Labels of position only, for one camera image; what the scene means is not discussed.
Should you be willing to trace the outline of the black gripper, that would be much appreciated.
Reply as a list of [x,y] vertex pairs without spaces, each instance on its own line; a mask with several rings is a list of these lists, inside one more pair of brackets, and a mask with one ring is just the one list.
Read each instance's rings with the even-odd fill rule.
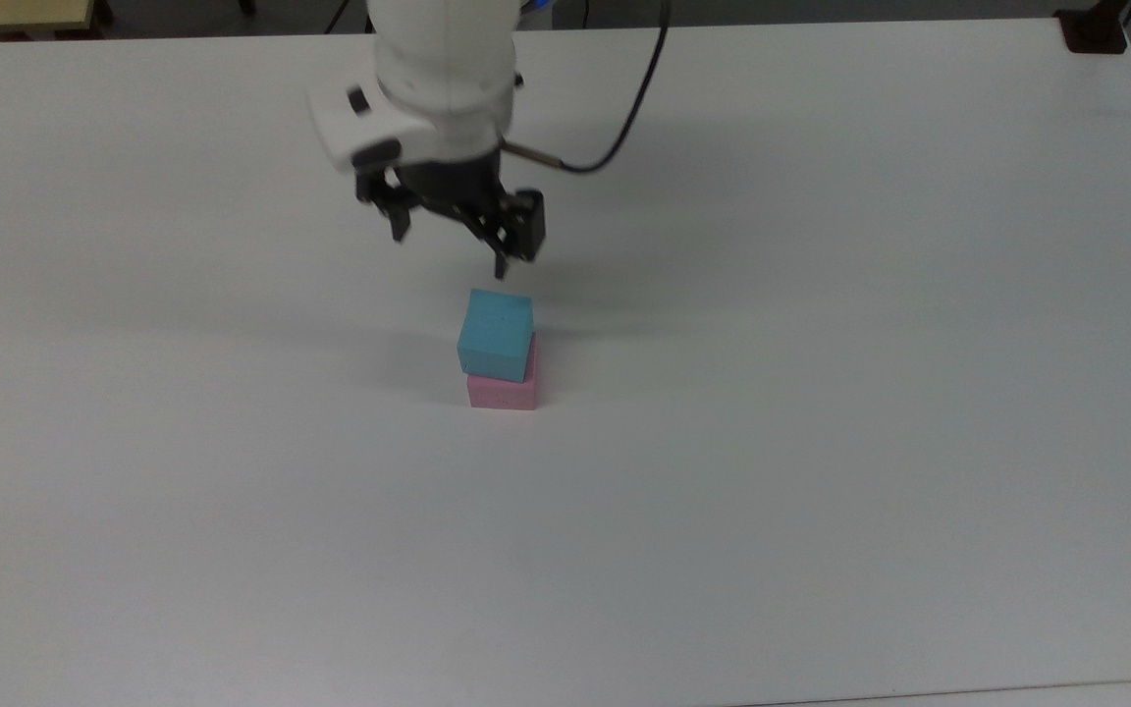
[[389,221],[392,241],[402,243],[411,229],[411,213],[423,206],[452,210],[461,207],[461,223],[494,253],[493,274],[507,277],[512,261],[537,259],[546,240],[546,207],[539,190],[506,192],[500,183],[500,152],[455,162],[430,161],[397,167],[399,184],[386,171],[354,176],[360,204],[374,207]]

